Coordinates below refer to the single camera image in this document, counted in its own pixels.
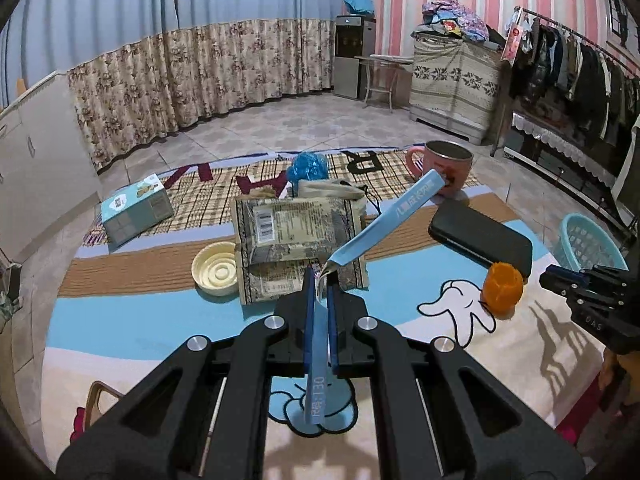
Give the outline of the orange plastic cup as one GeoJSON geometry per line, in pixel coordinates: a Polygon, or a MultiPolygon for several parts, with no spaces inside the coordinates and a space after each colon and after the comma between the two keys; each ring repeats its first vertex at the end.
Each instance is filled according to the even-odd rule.
{"type": "Polygon", "coordinates": [[[510,263],[497,262],[488,270],[480,298],[486,309],[497,318],[508,318],[520,302],[524,280],[510,263]]]}

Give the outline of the cream round plastic lid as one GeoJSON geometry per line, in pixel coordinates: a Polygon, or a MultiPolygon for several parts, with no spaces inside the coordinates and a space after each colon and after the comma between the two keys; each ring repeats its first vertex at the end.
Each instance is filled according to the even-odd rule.
{"type": "Polygon", "coordinates": [[[216,242],[201,249],[191,264],[193,281],[209,296],[224,297],[239,288],[235,244],[216,242]]]}

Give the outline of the grey printed snack bag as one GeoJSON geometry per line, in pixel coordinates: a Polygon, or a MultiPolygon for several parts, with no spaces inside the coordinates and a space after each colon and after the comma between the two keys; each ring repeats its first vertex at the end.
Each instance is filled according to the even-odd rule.
{"type": "Polygon", "coordinates": [[[363,227],[339,198],[237,198],[231,207],[241,304],[273,301],[303,288],[363,227]]]}

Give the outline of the blue plastic bag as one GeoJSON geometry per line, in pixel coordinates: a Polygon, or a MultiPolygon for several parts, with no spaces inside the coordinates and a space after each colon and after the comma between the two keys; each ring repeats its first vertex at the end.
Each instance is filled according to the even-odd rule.
{"type": "Polygon", "coordinates": [[[288,182],[291,183],[293,193],[298,193],[298,185],[302,181],[317,181],[329,179],[329,163],[326,156],[316,152],[301,152],[297,154],[291,166],[285,171],[288,182]]]}

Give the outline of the light blue plastic basket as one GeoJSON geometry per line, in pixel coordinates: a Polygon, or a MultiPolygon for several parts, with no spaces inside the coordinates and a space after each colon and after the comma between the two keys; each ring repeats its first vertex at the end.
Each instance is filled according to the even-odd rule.
{"type": "Polygon", "coordinates": [[[573,271],[589,270],[594,266],[628,269],[614,240],[582,214],[567,214],[563,218],[552,254],[560,266],[573,271]]]}

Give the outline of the low lace covered bench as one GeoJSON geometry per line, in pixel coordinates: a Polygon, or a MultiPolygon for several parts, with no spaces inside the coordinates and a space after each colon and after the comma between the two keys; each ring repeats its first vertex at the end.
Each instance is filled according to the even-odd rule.
{"type": "Polygon", "coordinates": [[[503,155],[544,176],[554,186],[582,202],[613,230],[629,233],[634,215],[617,203],[614,177],[561,131],[514,110],[504,121],[503,155]]]}

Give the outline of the brown phone case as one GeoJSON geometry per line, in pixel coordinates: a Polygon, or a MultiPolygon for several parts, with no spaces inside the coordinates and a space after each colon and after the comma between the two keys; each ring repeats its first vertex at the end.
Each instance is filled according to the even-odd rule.
{"type": "Polygon", "coordinates": [[[90,428],[124,395],[105,382],[96,380],[89,388],[85,405],[84,428],[90,428]]]}

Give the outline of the black textured wallet case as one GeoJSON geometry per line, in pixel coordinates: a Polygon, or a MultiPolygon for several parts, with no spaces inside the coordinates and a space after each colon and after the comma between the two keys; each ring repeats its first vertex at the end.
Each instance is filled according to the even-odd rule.
{"type": "Polygon", "coordinates": [[[509,263],[524,281],[533,266],[533,244],[524,235],[455,200],[445,200],[428,226],[434,240],[485,268],[509,263]]]}

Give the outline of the pink cartoon mug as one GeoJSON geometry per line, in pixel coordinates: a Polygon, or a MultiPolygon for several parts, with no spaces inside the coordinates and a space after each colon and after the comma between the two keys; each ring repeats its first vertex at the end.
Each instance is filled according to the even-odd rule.
{"type": "Polygon", "coordinates": [[[462,145],[444,140],[431,140],[421,146],[409,148],[406,154],[406,165],[415,179],[434,169],[445,186],[439,195],[452,197],[457,194],[469,177],[473,154],[462,145]]]}

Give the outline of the clothes rack with garments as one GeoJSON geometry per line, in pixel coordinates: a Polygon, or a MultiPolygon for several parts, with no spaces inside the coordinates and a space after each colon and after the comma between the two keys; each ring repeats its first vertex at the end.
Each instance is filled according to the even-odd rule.
{"type": "Polygon", "coordinates": [[[639,78],[567,26],[517,6],[506,24],[521,25],[518,57],[509,64],[509,99],[567,141],[619,174],[634,156],[639,78]]]}

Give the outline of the light blue tissue box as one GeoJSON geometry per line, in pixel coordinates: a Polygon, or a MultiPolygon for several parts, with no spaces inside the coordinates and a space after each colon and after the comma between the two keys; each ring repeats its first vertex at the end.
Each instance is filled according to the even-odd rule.
{"type": "Polygon", "coordinates": [[[101,204],[107,244],[117,248],[172,217],[170,199],[157,174],[122,188],[101,204]]]}

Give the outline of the cloth covered cabinet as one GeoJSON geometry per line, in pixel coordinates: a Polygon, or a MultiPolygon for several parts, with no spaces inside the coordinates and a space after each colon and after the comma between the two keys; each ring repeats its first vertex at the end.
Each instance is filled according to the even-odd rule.
{"type": "Polygon", "coordinates": [[[480,145],[494,122],[499,91],[496,51],[444,36],[414,40],[409,96],[413,119],[480,145]]]}

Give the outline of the pink hanging bag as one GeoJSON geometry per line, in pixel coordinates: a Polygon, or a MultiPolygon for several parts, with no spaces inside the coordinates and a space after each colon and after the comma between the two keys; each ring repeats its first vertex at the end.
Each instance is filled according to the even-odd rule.
{"type": "Polygon", "coordinates": [[[510,27],[508,38],[506,38],[506,44],[502,50],[501,59],[504,62],[508,62],[511,66],[514,65],[515,60],[518,57],[518,50],[520,50],[523,35],[524,28],[521,25],[512,25],[510,27]]]}

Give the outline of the framed black white picture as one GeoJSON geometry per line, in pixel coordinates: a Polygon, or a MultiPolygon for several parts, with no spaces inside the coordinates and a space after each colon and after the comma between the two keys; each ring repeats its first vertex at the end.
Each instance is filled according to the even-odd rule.
{"type": "Polygon", "coordinates": [[[611,32],[620,46],[628,49],[632,46],[636,25],[623,0],[608,0],[608,5],[610,6],[611,32]]]}

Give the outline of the pile of folded clothes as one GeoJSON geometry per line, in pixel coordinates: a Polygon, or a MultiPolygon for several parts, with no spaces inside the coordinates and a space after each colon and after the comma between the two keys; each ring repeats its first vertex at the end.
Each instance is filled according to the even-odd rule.
{"type": "Polygon", "coordinates": [[[413,29],[411,37],[424,35],[461,38],[484,44],[489,40],[486,23],[458,0],[435,0],[422,6],[422,22],[413,29]]]}

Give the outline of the white low cabinet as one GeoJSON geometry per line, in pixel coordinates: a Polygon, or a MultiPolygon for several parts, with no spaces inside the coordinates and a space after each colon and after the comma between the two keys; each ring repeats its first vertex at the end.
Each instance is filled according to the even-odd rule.
{"type": "Polygon", "coordinates": [[[66,75],[54,72],[1,113],[3,255],[26,261],[101,197],[66,75]]]}

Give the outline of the grey water dispenser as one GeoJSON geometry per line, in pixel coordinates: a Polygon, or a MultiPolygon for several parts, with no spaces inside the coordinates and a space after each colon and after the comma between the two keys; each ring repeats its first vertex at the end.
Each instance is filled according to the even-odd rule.
{"type": "Polygon", "coordinates": [[[361,100],[366,90],[362,58],[375,50],[376,21],[369,15],[344,14],[335,18],[333,91],[361,100]]]}

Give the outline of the blue and floral curtain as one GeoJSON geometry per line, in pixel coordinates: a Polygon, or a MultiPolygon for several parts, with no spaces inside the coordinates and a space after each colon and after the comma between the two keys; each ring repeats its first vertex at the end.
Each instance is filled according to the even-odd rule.
{"type": "Polygon", "coordinates": [[[93,166],[329,88],[341,0],[1,0],[1,101],[62,72],[93,166]]]}

